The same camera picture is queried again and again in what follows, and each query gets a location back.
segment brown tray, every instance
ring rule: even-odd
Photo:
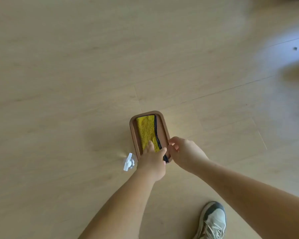
[[[165,123],[164,116],[161,112],[151,111],[151,112],[145,112],[145,113],[133,116],[130,120],[130,128],[131,128],[131,133],[132,133],[132,138],[133,138],[133,143],[134,143],[134,147],[135,147],[137,160],[143,154],[143,149],[142,149],[141,139],[140,139],[140,136],[138,133],[136,118],[143,117],[143,116],[149,116],[149,115],[156,115],[158,139],[162,145],[162,148],[168,147],[168,140],[170,139],[170,136],[168,133],[168,129],[167,129],[167,126]],[[168,151],[166,152],[166,156],[167,156],[168,160],[171,161],[171,155],[169,154]]]

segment folded microfiber cloth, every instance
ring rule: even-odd
[[[155,152],[162,149],[161,143],[157,136],[157,123],[156,115],[149,115],[136,118],[138,132],[142,142],[142,149],[147,146],[148,141],[152,141],[154,144]],[[168,163],[166,155],[163,157],[164,161]]]

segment yellow cloth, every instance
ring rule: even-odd
[[[148,141],[151,140],[154,144],[155,152],[158,152],[160,149],[156,140],[154,120],[155,115],[136,118],[143,150],[147,146]]]

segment shoe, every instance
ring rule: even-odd
[[[198,230],[193,239],[222,239],[225,229],[225,209],[220,203],[211,201],[201,212]]]

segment person's right arm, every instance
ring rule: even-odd
[[[299,238],[299,197],[212,162],[193,141],[169,143],[176,164],[211,186],[263,239]]]

